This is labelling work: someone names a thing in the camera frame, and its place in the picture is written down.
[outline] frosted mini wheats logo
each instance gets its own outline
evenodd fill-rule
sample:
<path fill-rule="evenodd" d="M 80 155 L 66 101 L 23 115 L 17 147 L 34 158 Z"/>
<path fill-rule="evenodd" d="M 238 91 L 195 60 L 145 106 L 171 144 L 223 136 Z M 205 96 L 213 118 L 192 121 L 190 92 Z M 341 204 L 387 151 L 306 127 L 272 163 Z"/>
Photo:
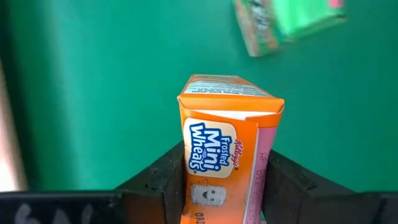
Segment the frosted mini wheats logo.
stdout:
<path fill-rule="evenodd" d="M 188 173 L 205 177 L 228 177 L 236 131 L 232 124 L 187 118 L 183 129 Z"/>

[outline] white label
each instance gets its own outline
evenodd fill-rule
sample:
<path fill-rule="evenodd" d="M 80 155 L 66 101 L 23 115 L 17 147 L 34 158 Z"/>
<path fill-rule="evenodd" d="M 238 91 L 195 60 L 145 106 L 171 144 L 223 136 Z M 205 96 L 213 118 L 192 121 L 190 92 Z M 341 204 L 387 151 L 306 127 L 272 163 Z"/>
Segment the white label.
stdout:
<path fill-rule="evenodd" d="M 264 91 L 251 85 L 206 81 L 190 83 L 184 93 L 269 96 Z"/>

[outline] green surface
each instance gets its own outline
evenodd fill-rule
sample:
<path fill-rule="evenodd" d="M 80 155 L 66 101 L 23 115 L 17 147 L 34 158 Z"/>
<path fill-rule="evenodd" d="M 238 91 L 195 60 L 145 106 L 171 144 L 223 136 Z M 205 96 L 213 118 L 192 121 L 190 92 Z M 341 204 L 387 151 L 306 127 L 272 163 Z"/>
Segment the green surface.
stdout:
<path fill-rule="evenodd" d="M 348 1 L 347 23 L 255 59 L 230 0 L 9 0 L 2 56 L 31 184 L 115 187 L 181 139 L 189 75 L 222 73 L 285 98 L 277 151 L 355 190 L 398 190 L 397 7 Z"/>

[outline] orange packaging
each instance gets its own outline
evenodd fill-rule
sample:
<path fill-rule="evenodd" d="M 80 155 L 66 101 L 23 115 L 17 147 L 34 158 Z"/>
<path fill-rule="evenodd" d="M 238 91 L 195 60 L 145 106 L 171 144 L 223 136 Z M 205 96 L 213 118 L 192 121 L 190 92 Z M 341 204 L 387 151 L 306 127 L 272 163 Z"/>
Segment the orange packaging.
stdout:
<path fill-rule="evenodd" d="M 193 75 L 181 94 L 186 204 L 181 224 L 260 224 L 284 100 L 231 75 Z"/>

